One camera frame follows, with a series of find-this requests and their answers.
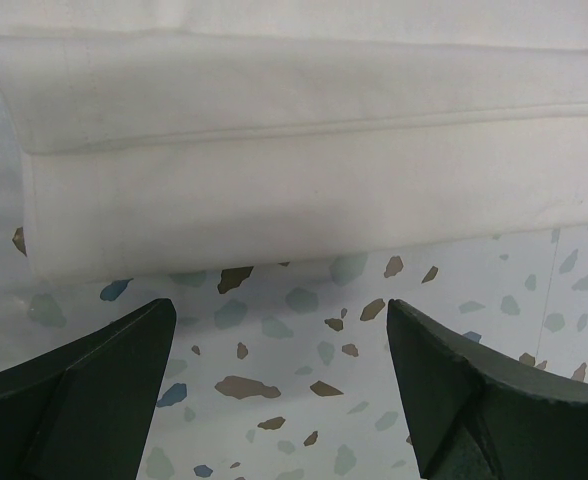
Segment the folded white cloth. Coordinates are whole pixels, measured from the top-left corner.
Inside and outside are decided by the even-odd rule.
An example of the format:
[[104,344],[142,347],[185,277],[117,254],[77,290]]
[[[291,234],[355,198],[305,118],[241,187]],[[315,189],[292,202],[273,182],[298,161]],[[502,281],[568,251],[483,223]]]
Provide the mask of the folded white cloth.
[[588,4],[440,3],[0,0],[33,269],[588,222]]

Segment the dark green curved object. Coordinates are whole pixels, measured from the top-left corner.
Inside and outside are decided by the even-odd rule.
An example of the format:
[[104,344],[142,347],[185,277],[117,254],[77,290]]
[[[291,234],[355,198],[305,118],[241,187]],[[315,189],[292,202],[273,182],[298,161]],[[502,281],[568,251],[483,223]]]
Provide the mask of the dark green curved object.
[[0,480],[134,480],[175,324],[155,300],[0,372]]
[[400,300],[387,332],[422,478],[588,480],[588,385],[524,365]]

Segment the speckled background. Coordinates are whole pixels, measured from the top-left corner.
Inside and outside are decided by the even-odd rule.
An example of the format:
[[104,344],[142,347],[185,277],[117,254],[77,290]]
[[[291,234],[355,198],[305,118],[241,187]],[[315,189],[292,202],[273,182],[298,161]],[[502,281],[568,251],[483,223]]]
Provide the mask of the speckled background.
[[154,298],[178,310],[141,480],[417,479],[394,297],[588,382],[588,226],[52,290],[24,254],[18,155],[0,97],[0,370]]

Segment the white fabric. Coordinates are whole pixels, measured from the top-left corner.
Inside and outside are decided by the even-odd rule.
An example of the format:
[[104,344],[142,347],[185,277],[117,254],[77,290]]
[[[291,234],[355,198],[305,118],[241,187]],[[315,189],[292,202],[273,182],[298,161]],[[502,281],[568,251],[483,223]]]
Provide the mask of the white fabric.
[[0,0],[55,282],[588,222],[588,2]]

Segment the blue speckle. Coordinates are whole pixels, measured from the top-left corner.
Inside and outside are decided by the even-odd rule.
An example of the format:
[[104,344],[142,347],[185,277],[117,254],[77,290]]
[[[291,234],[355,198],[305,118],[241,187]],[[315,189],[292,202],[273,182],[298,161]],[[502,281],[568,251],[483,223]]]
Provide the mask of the blue speckle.
[[470,340],[472,340],[473,342],[479,343],[481,341],[481,338],[483,338],[483,336],[480,333],[476,333],[476,332],[467,332],[464,333],[463,336],[465,338],[469,338]]
[[182,402],[187,398],[187,385],[184,383],[175,383],[167,392],[163,394],[158,402],[157,408],[171,407],[172,405]]
[[207,465],[199,465],[198,467],[194,467],[194,473],[197,477],[200,478],[210,478],[213,472],[214,470],[212,470]]
[[128,278],[127,280],[116,280],[110,283],[107,287],[101,290],[101,300],[105,302],[113,302],[121,296],[121,293],[125,291],[127,285],[131,281],[132,279]]

